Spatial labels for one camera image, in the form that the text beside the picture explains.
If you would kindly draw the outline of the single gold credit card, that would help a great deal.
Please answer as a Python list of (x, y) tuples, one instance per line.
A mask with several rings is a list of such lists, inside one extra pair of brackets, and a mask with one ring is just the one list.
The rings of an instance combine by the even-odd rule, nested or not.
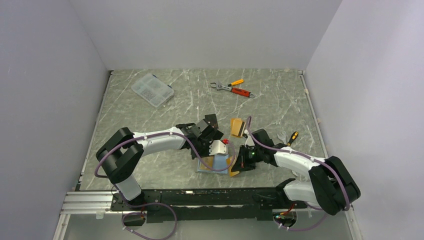
[(198, 161), (199, 172), (211, 172), (211, 168), (214, 166), (214, 156), (203, 157)]

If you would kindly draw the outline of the black card wallet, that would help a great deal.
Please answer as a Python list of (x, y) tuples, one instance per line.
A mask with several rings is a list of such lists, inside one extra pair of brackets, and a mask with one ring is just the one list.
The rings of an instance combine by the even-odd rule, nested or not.
[(212, 127), (214, 127), (214, 129), (218, 130), (219, 129), (219, 125), (218, 125), (218, 119), (217, 119), (217, 115), (216, 114), (206, 114), (204, 116), (205, 121), (211, 125)]

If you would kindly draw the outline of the grey card holder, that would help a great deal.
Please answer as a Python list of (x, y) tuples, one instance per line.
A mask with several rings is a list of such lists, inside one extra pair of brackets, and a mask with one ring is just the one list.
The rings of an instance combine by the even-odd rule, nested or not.
[[(214, 169), (223, 169), (226, 168), (231, 163), (231, 157), (227, 155), (214, 155), (203, 157), (202, 160), (206, 163), (207, 166)], [(208, 174), (221, 174), (227, 175), (229, 168), (223, 171), (212, 171), (207, 168), (200, 160), (197, 162), (197, 170), (198, 173), (208, 173)]]

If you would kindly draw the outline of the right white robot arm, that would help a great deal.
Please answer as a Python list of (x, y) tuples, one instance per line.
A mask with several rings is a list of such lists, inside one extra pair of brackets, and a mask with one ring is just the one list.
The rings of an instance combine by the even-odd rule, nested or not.
[(304, 202), (334, 216), (361, 196), (358, 185), (340, 158), (310, 156), (287, 144), (275, 144), (263, 128), (247, 133), (247, 140), (240, 146), (231, 170), (251, 171), (260, 162), (287, 168), (304, 177), (303, 180), (288, 178), (276, 186), (275, 200), (282, 208)]

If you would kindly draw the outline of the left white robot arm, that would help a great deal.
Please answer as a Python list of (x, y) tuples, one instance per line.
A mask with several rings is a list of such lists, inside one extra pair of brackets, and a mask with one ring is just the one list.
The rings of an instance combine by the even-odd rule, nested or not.
[(132, 132), (120, 128), (96, 153), (97, 178), (107, 178), (123, 195), (124, 204), (131, 210), (139, 209), (145, 194), (133, 172), (139, 160), (147, 155), (167, 150), (190, 150), (192, 158), (227, 155), (223, 133), (211, 122), (202, 119), (198, 123), (177, 124), (171, 128), (153, 132)]

